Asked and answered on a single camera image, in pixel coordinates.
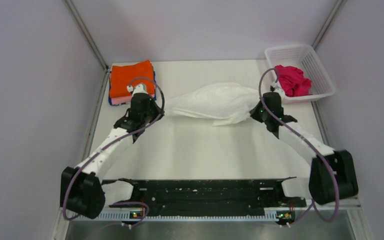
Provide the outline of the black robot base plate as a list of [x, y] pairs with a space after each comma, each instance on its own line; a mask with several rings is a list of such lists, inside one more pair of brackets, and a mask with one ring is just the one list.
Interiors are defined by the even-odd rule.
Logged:
[[132, 202], [149, 206], [151, 217], [263, 216], [266, 208], [306, 207], [286, 197], [282, 179], [132, 180]]

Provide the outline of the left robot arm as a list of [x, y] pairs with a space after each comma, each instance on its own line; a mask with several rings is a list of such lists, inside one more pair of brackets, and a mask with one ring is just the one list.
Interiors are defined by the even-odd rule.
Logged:
[[106, 203], [106, 194], [102, 188], [103, 177], [117, 157], [164, 114], [164, 99], [161, 100], [161, 106], [158, 106], [147, 93], [133, 94], [130, 107], [114, 123], [101, 145], [77, 166], [68, 166], [63, 170], [60, 207], [66, 220], [70, 220], [67, 211], [89, 219], [95, 219], [101, 213]]

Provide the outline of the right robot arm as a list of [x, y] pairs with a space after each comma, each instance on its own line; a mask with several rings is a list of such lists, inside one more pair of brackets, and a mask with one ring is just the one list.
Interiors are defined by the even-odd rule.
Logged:
[[291, 115], [284, 113], [277, 92], [262, 94], [262, 100], [250, 111], [252, 119], [265, 124], [277, 139], [289, 145], [310, 166], [309, 176], [281, 181], [273, 192], [279, 206], [287, 206], [294, 197], [313, 199], [317, 204], [355, 197], [359, 192], [354, 161], [347, 150], [335, 150], [305, 131]]

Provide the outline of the white printed t shirt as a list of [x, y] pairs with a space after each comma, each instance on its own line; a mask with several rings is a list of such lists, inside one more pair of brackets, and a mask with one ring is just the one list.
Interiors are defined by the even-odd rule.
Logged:
[[166, 116], [213, 120], [213, 126], [233, 125], [250, 118], [258, 91], [235, 82], [213, 83], [165, 102]]

